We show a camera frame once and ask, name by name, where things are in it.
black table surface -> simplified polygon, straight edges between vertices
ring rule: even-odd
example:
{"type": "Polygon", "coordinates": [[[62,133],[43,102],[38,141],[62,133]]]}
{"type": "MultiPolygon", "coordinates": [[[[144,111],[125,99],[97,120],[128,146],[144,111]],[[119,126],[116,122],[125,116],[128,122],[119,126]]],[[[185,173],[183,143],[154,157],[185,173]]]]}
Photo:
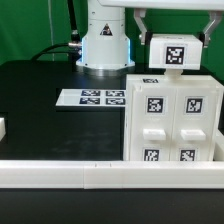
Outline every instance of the black table surface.
{"type": "MultiPolygon", "coordinates": [[[[122,160],[123,110],[57,110],[62,88],[125,89],[66,62],[0,67],[0,160],[122,160]]],[[[224,190],[1,189],[0,223],[224,223],[224,190]]]]}

white edge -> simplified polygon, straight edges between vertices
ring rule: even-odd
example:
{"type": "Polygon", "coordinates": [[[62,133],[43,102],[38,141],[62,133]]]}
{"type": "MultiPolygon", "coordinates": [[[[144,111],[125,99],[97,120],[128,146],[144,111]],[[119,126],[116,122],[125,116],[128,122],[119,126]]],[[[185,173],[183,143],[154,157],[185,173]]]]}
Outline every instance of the white edge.
{"type": "Polygon", "coordinates": [[[224,188],[224,162],[0,161],[0,188],[224,188]]]}
{"type": "Polygon", "coordinates": [[[0,141],[3,139],[5,136],[6,131],[5,131],[5,119],[0,118],[0,141]]]}

white box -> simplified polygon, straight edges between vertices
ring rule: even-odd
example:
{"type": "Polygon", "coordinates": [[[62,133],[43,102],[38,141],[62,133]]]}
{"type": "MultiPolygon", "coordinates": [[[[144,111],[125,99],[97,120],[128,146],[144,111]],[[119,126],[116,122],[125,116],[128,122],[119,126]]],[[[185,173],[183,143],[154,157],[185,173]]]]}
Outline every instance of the white box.
{"type": "Polygon", "coordinates": [[[150,68],[199,70],[203,44],[193,35],[155,34],[150,44],[150,68]]]}

